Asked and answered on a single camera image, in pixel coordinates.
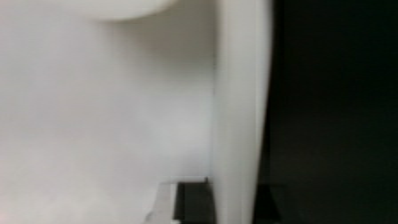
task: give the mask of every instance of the black object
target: black object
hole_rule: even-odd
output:
[[[216,224],[214,194],[208,182],[180,183],[175,219],[182,224]]]
[[[290,189],[304,223],[397,224],[398,4],[276,2],[262,181]]]
[[[258,186],[255,224],[276,224],[281,222],[281,214],[271,192],[271,186]]]

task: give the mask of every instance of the white curved object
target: white curved object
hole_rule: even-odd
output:
[[[272,53],[272,0],[219,0],[212,182],[217,223],[251,224]]]
[[[178,0],[47,0],[98,20],[137,19],[159,13]]]

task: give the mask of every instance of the white wall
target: white wall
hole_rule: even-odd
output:
[[[272,50],[272,1],[219,0],[212,182],[219,224],[251,224]]]
[[[208,175],[214,6],[86,20],[0,7],[0,223],[139,224],[157,186]]]

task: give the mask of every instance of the white surface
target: white surface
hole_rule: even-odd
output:
[[[178,0],[45,0],[100,20],[141,18],[164,11]]]
[[[208,175],[212,10],[102,24],[2,2],[2,224],[141,224],[159,183]]]
[[[160,184],[153,211],[148,215],[144,224],[166,224],[173,222],[175,207],[178,196],[178,184]]]
[[[271,0],[219,0],[212,182],[219,224],[251,224],[271,75]]]

